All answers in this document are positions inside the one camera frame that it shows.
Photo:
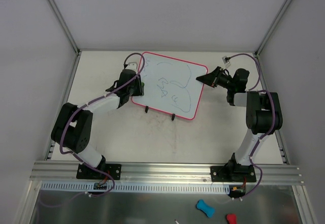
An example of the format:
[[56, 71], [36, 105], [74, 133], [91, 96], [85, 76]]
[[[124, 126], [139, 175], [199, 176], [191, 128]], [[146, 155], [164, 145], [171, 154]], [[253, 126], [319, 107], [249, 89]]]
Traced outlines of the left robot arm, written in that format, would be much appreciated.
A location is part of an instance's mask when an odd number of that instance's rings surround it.
[[105, 157], [90, 145], [94, 118], [122, 107], [130, 97], [143, 95], [141, 76], [132, 69], [123, 69], [105, 95], [83, 106], [65, 103], [54, 124], [51, 140], [59, 144], [61, 154], [73, 154], [88, 166], [88, 172], [94, 178], [101, 178], [107, 167]]

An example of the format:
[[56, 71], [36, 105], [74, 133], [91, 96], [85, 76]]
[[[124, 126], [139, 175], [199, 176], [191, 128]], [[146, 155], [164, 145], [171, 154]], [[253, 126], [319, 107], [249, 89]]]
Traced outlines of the pink framed whiteboard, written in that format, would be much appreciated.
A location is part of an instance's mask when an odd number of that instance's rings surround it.
[[144, 95], [132, 97], [136, 105], [174, 114], [187, 120], [196, 116], [203, 83], [197, 77], [206, 75], [205, 65], [152, 52], [143, 52], [139, 66]]

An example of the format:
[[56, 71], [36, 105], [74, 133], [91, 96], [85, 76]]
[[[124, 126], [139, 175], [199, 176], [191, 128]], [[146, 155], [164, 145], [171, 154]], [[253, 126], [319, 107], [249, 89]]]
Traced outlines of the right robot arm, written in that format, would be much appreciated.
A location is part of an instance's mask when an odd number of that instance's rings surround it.
[[217, 67], [211, 73], [196, 77], [210, 87], [227, 90], [226, 100], [231, 106], [246, 108], [246, 135], [236, 152], [224, 166], [210, 168], [213, 182], [256, 182], [253, 159], [262, 140], [281, 129], [283, 117], [276, 92], [246, 91], [249, 71], [237, 69], [233, 76]]

